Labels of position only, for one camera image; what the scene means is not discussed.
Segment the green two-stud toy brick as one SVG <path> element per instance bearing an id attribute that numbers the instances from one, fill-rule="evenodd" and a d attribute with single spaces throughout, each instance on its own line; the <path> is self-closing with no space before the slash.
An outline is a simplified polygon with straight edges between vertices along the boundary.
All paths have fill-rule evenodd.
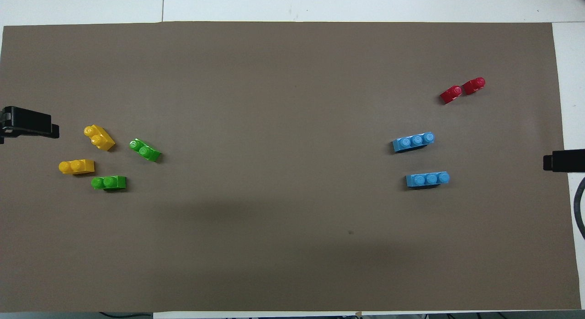
<path id="1" fill-rule="evenodd" d="M 122 175 L 94 177 L 90 185 L 94 190 L 121 190 L 126 188 L 126 177 Z"/>
<path id="2" fill-rule="evenodd" d="M 142 158 L 148 161 L 156 161 L 161 155 L 161 152 L 154 149 L 152 146 L 148 145 L 139 138 L 134 138 L 134 140 L 131 140 L 129 142 L 129 147 L 134 152 L 138 153 Z"/>

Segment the blue three-stud toy brick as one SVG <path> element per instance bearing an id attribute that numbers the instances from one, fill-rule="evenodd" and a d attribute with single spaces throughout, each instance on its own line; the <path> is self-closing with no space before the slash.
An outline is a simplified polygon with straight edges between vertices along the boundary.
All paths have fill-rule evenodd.
<path id="1" fill-rule="evenodd" d="M 413 134 L 407 137 L 396 138 L 391 142 L 392 148 L 396 153 L 408 152 L 418 148 L 424 148 L 433 144 L 436 137 L 433 132 Z"/>
<path id="2" fill-rule="evenodd" d="M 405 181 L 409 188 L 422 188 L 426 186 L 438 186 L 451 181 L 451 175 L 447 171 L 420 173 L 406 175 Z"/>

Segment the yellow two-stud toy brick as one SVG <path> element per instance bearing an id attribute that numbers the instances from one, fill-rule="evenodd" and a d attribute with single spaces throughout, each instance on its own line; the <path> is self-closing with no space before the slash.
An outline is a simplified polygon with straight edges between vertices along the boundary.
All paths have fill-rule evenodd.
<path id="1" fill-rule="evenodd" d="M 58 169 L 63 175 L 84 175 L 96 170 L 94 161 L 88 159 L 61 161 Z"/>
<path id="2" fill-rule="evenodd" d="M 83 133 L 90 139 L 90 142 L 96 146 L 97 149 L 105 152 L 109 151 L 116 142 L 109 136 L 104 128 L 98 125 L 90 125 L 84 128 Z"/>

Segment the red one-stud toy brick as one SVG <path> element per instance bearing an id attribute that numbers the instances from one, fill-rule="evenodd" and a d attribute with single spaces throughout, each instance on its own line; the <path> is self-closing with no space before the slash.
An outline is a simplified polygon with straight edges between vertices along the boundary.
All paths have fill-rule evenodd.
<path id="1" fill-rule="evenodd" d="M 462 87 L 459 85 L 453 85 L 443 93 L 440 94 L 441 100 L 444 104 L 449 104 L 450 102 L 454 101 L 457 97 L 461 96 L 463 90 Z"/>
<path id="2" fill-rule="evenodd" d="M 466 95 L 473 94 L 485 87 L 485 79 L 483 77 L 473 78 L 462 85 Z"/>

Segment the brown table mat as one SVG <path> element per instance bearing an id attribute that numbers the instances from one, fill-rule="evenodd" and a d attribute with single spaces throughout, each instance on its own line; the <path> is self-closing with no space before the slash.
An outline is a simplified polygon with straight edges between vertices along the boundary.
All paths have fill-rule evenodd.
<path id="1" fill-rule="evenodd" d="M 581 305 L 549 23 L 11 26 L 5 105 L 60 137 L 0 145 L 0 312 Z"/>

